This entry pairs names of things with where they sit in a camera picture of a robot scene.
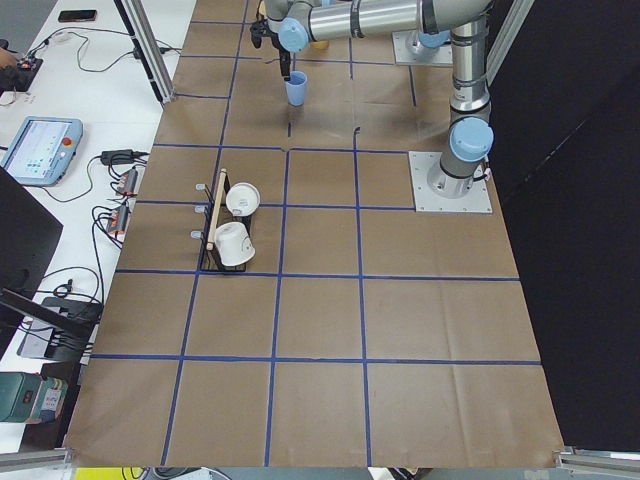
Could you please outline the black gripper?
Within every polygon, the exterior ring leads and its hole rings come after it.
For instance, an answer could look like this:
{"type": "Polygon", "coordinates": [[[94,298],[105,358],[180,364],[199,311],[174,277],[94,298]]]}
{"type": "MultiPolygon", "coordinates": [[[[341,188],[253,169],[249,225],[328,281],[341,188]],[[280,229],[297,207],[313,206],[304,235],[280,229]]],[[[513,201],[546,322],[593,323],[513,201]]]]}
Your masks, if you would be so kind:
{"type": "Polygon", "coordinates": [[[283,50],[278,34],[274,32],[268,24],[266,17],[258,15],[252,22],[251,28],[251,42],[256,49],[260,49],[265,38],[271,41],[272,46],[280,50],[279,51],[279,68],[281,77],[285,82],[291,79],[291,53],[287,50],[283,50]]]}

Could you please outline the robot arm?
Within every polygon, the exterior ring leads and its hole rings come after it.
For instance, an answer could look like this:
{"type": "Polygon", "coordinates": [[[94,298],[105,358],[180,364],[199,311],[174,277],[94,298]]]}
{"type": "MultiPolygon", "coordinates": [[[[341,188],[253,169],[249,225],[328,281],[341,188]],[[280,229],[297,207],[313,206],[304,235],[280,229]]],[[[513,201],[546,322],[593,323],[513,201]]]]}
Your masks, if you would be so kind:
{"type": "Polygon", "coordinates": [[[465,196],[478,166],[492,148],[491,110],[486,72],[490,1],[264,1],[250,26],[259,48],[269,39],[279,53],[280,71],[289,79],[291,56],[311,43],[363,39],[396,31],[434,37],[447,33],[452,51],[452,93],[448,145],[428,173],[441,197],[465,196]]]}

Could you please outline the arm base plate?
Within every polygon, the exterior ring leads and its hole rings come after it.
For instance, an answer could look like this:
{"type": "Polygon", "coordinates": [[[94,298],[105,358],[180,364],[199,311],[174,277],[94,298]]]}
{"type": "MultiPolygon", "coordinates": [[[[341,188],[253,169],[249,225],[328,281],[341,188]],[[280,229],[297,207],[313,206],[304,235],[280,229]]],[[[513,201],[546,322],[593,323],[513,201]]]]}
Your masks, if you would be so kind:
{"type": "Polygon", "coordinates": [[[441,152],[409,151],[415,210],[437,214],[491,214],[487,181],[479,165],[471,177],[456,179],[441,170],[441,152]]]}
{"type": "Polygon", "coordinates": [[[424,34],[418,30],[394,32],[392,41],[396,65],[453,65],[449,30],[437,34],[424,34]]]}

